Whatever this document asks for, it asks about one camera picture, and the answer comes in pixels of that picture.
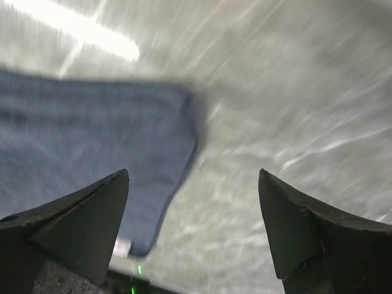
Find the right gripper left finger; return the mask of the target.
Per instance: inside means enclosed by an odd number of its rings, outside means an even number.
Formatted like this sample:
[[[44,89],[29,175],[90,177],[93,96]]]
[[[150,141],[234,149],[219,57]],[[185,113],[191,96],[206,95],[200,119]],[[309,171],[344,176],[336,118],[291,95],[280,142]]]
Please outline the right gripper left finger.
[[[1,293],[103,293],[129,192],[122,169],[1,219]]]

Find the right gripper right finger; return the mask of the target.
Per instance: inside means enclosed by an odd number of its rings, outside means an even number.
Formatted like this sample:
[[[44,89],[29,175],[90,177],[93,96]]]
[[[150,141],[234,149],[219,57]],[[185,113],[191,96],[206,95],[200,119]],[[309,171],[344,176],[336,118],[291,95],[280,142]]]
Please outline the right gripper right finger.
[[[260,207],[286,293],[391,293],[391,226],[313,198],[260,170]]]

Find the dark blue towel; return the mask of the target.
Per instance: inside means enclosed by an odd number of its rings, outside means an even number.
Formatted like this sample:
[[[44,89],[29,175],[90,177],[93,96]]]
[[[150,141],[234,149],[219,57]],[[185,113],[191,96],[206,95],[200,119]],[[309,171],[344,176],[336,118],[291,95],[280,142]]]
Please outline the dark blue towel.
[[[117,170],[130,188],[119,229],[145,257],[197,155],[200,100],[182,85],[70,81],[1,71],[1,216]]]

